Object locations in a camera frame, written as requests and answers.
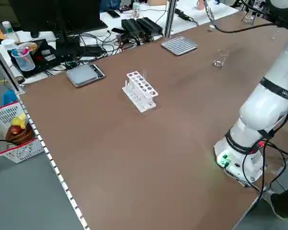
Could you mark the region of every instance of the plastic basket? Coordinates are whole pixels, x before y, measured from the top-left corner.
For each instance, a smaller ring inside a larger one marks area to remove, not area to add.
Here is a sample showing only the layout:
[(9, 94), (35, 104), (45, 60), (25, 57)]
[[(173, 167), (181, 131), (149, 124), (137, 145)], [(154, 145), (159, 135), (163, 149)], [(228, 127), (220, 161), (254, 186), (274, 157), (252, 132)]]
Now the plastic basket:
[[(0, 139), (5, 139), (11, 121), (22, 112), (23, 109), (19, 102), (0, 107)], [(15, 163), (22, 162), (43, 151), (44, 149), (37, 138), (19, 146), (0, 141), (0, 156), (5, 156)]]

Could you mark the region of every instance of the test tube rack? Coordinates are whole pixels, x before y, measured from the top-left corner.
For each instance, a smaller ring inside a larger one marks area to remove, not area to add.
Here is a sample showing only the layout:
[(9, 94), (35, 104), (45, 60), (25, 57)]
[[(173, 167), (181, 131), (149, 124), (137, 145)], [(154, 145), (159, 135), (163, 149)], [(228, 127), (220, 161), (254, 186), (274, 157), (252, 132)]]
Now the test tube rack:
[(158, 96), (157, 91), (137, 71), (128, 73), (127, 77), (129, 81), (125, 81), (122, 89), (140, 113), (154, 108), (153, 98)]

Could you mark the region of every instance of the white robotic arm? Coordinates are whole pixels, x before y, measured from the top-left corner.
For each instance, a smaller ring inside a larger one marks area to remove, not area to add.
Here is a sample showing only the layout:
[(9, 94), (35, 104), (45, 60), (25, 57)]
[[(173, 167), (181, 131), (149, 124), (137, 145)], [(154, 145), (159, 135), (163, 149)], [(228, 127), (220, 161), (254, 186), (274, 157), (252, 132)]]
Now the white robotic arm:
[[(272, 13), (288, 20), (288, 0), (266, 0)], [(263, 157), (254, 148), (288, 114), (288, 42), (279, 58), (240, 108), (240, 117), (215, 144), (217, 163), (240, 181), (253, 183), (263, 173)]]

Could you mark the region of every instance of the aluminum frame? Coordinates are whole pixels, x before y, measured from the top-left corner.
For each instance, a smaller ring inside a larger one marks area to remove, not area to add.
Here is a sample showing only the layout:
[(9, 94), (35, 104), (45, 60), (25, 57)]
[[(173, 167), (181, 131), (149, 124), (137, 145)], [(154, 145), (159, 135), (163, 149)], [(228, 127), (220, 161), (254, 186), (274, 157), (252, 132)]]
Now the aluminum frame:
[(15, 92), (16, 95), (22, 94), (25, 91), (19, 86), (17, 80), (15, 79), (12, 71), (4, 60), (2, 54), (0, 53), (0, 71), (2, 72), (6, 81), (12, 87), (11, 89)]

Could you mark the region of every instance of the brown table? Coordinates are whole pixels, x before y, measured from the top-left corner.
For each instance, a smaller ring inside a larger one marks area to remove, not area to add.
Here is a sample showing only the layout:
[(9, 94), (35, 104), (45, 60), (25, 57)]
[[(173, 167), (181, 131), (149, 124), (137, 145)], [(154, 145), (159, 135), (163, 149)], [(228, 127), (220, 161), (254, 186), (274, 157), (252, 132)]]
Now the brown table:
[[(239, 29), (241, 17), (217, 23)], [(160, 39), (98, 61), (104, 80), (77, 89), (61, 73), (21, 95), (91, 229), (229, 230), (257, 197), (217, 166), (213, 145), (236, 122), (288, 32), (279, 29), (271, 40), (275, 27), (238, 34), (207, 28), (178, 34), (199, 45), (181, 57)], [(222, 69), (212, 66), (218, 49), (230, 52)], [(121, 90), (135, 70), (159, 93), (145, 114)], [(288, 127), (275, 143), (288, 151)], [(280, 163), (279, 155), (268, 158)]]

